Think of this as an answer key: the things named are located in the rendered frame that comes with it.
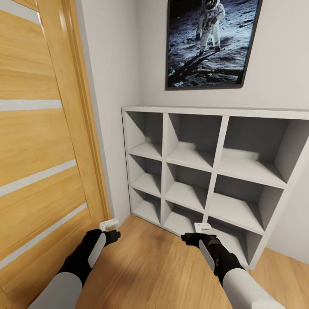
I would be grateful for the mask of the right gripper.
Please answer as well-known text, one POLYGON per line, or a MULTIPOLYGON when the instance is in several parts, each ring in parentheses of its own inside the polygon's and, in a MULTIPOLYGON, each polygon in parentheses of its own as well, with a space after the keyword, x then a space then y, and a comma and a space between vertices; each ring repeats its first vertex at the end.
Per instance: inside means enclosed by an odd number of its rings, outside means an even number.
POLYGON ((201 235, 201 233, 185 233, 185 235, 181 235, 181 239, 183 242, 186 242, 186 245, 194 245, 198 247, 196 240, 199 235, 201 235))

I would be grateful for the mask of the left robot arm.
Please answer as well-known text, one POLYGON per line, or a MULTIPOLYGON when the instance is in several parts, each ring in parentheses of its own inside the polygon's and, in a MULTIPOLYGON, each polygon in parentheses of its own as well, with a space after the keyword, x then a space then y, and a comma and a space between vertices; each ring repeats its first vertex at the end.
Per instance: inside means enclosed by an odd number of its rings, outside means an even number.
POLYGON ((103 248, 121 237, 116 229, 107 231, 118 224, 118 219, 111 219, 101 222, 99 229, 88 231, 82 243, 66 258, 58 274, 27 309, 74 309, 103 248))

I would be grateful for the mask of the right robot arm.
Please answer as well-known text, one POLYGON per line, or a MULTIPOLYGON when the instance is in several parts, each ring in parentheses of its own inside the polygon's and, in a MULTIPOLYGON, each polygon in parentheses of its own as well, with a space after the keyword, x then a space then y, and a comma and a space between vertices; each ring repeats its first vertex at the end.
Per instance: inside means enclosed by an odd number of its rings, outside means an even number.
POLYGON ((200 249, 213 273, 218 276, 233 309, 285 309, 269 295, 241 266, 235 254, 231 254, 210 230, 208 223, 194 223, 194 233, 181 235, 186 245, 200 249))

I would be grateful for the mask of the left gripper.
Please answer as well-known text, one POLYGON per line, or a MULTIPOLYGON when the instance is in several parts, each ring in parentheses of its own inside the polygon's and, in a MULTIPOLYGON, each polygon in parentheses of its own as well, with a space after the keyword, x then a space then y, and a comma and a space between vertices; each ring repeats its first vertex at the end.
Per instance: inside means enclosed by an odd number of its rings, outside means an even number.
POLYGON ((109 232, 104 232, 104 233, 107 236, 107 243, 105 244, 104 247, 106 247, 110 243, 117 242, 118 238, 121 237, 120 231, 117 232, 116 229, 112 230, 112 231, 109 231, 109 232))

